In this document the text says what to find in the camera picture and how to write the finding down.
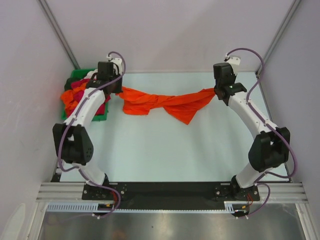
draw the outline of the metal floor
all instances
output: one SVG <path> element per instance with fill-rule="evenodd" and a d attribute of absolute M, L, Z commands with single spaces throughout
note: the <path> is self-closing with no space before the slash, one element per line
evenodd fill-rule
<path fill-rule="evenodd" d="M 114 213 L 99 220 L 82 216 L 64 221 L 75 215 L 79 213 L 47 212 L 38 240 L 305 239 L 294 204 L 268 204 L 238 220 L 230 214 Z"/>

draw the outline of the white table surface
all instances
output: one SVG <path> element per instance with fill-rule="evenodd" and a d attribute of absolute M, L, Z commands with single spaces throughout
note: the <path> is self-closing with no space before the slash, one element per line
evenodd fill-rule
<path fill-rule="evenodd" d="M 236 82 L 249 90 L 256 80 L 253 72 L 241 72 Z M 132 73 L 123 77 L 123 86 L 159 95 L 196 93 L 214 85 L 212 73 Z M 267 116 L 259 87 L 251 98 Z M 112 182 L 230 181 L 249 162 L 253 138 L 238 115 L 217 96 L 189 125 L 163 108 L 144 116 L 127 115 L 123 104 L 120 97 L 112 95 L 107 120 L 92 122 L 87 129 L 94 147 L 92 161 Z M 273 172 L 287 175 L 283 164 Z M 287 181 L 272 175 L 262 180 Z M 63 172 L 60 181 L 84 182 L 76 170 Z"/>

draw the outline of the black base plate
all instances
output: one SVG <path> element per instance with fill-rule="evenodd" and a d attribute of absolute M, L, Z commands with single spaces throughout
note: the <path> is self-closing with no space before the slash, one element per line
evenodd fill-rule
<path fill-rule="evenodd" d="M 61 173 L 55 173 L 52 176 L 51 183 L 59 183 L 61 178 Z"/>
<path fill-rule="evenodd" d="M 121 195 L 119 209 L 129 210 L 224 210 L 224 201 L 253 201 L 260 196 L 256 186 L 235 199 L 229 182 L 110 182 L 109 187 Z M 111 191 L 85 185 L 82 200 L 114 199 Z"/>

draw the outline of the metal frame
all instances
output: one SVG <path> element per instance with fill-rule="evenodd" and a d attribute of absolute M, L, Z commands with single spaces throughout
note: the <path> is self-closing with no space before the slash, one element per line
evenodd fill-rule
<path fill-rule="evenodd" d="M 42 183 L 38 196 L 36 198 L 37 208 L 34 214 L 33 222 L 28 233 L 28 240 L 37 240 L 41 231 L 45 212 L 49 206 L 52 212 L 77 212 L 87 213 L 88 209 L 95 209 L 97 203 L 112 203 L 109 200 L 82 200 L 84 191 L 84 182 L 44 182 Z M 317 228 L 307 200 L 307 196 L 302 183 L 269 183 L 271 194 L 267 204 L 296 204 L 301 225 L 307 240 L 320 239 Z M 268 189 L 263 185 L 258 187 L 260 201 L 254 204 L 262 204 L 267 195 Z M 225 210 L 212 211 L 163 211 L 163 210 L 116 210 L 117 213 L 208 213 L 221 214 L 231 213 L 232 204 L 241 204 L 245 202 L 226 201 Z"/>
<path fill-rule="evenodd" d="M 46 16 L 46 18 L 48 19 L 54 33 L 56 34 L 57 38 L 59 39 L 63 50 L 65 51 L 65 53 L 67 54 L 68 58 L 70 59 L 71 63 L 73 64 L 75 69 L 80 69 L 80 66 L 78 64 L 78 61 L 74 55 L 74 53 L 72 52 L 67 39 L 65 37 L 65 35 L 63 34 L 54 14 L 52 13 L 48 3 L 46 0 L 37 0 L 40 4 L 40 7 L 43 10 L 44 15 Z"/>
<path fill-rule="evenodd" d="M 286 15 L 285 15 L 280 27 L 279 27 L 279 29 L 277 30 L 274 38 L 272 39 L 272 42 L 271 42 L 268 50 L 266 51 L 266 54 L 263 58 L 265 64 L 269 61 L 271 54 L 274 52 L 277 45 L 279 44 L 280 39 L 282 38 L 282 36 L 286 32 L 286 29 L 288 28 L 291 20 L 293 19 L 301 2 L 302 2 L 302 0 L 294 0 L 293 3 L 291 4 L 288 12 L 286 13 Z M 256 70 L 258 78 L 260 77 L 261 71 L 262 71 L 262 64 L 260 64 L 258 69 Z"/>

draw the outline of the black bracket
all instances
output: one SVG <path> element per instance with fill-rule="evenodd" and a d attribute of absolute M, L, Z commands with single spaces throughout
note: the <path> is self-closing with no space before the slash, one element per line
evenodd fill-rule
<path fill-rule="evenodd" d="M 106 83 L 115 80 L 120 76 L 119 67 L 112 61 L 99 61 L 97 73 L 94 73 L 87 83 L 86 88 L 99 88 Z M 103 88 L 104 94 L 110 95 L 111 93 L 119 94 L 122 93 L 122 78 L 115 83 Z"/>
<path fill-rule="evenodd" d="M 121 195 L 119 209 L 128 210 L 224 210 L 224 201 L 247 202 L 260 196 L 256 186 L 233 192 L 230 182 L 110 182 Z M 85 185 L 83 200 L 112 201 L 111 191 Z"/>
<path fill-rule="evenodd" d="M 58 156 L 59 145 L 67 125 L 56 123 L 53 126 L 55 152 Z M 77 163 L 86 165 L 94 154 L 94 146 L 86 129 L 81 126 L 70 126 L 62 144 L 61 158 L 68 164 Z"/>
<path fill-rule="evenodd" d="M 213 75 L 215 79 L 214 92 L 219 100 L 228 106 L 230 96 L 239 92 L 247 92 L 247 89 L 236 81 L 236 75 L 232 66 L 227 62 L 213 65 Z"/>
<path fill-rule="evenodd" d="M 277 127 L 276 131 L 290 143 L 290 132 L 286 127 Z M 255 137 L 248 157 L 251 166 L 261 173 L 286 163 L 289 158 L 289 149 L 273 131 L 262 131 Z"/>

